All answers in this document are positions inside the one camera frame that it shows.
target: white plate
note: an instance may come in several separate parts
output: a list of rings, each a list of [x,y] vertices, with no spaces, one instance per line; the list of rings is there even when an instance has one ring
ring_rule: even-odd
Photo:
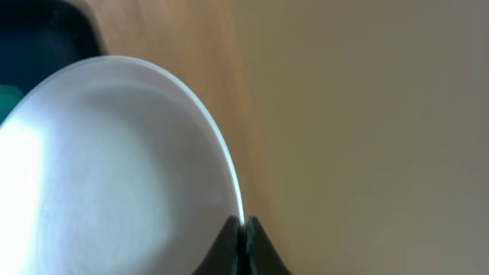
[[[0,129],[0,274],[191,274],[229,215],[232,160],[197,97],[143,60],[97,57]]]

